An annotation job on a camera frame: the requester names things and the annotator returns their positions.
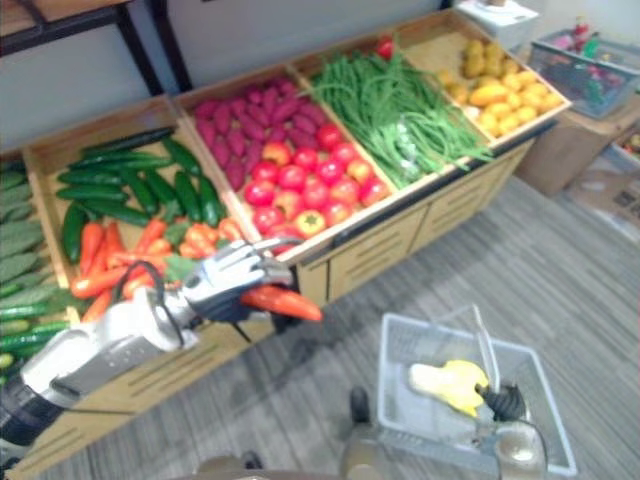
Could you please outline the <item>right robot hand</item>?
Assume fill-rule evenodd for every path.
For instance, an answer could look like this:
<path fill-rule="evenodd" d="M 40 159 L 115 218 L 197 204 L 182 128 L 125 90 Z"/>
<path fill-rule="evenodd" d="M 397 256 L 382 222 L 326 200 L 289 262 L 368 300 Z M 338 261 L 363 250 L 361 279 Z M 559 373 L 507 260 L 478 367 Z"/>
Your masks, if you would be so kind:
<path fill-rule="evenodd" d="M 526 417 L 526 402 L 515 384 L 501 385 L 498 391 L 492 390 L 489 386 L 476 384 L 475 392 L 492 410 L 493 420 L 496 422 L 516 421 Z"/>

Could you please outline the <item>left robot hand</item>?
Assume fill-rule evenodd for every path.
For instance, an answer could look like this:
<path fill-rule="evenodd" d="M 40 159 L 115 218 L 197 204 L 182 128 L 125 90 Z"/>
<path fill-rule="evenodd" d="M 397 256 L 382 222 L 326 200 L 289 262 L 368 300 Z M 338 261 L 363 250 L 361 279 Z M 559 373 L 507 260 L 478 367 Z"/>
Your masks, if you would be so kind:
<path fill-rule="evenodd" d="M 189 324 L 209 320 L 238 328 L 247 320 L 270 322 L 272 313 L 243 305 L 241 297 L 262 285 L 291 285 L 290 268 L 267 253 L 301 243 L 302 240 L 294 236 L 255 243 L 238 240 L 199 262 L 179 288 L 181 298 L 189 307 Z"/>

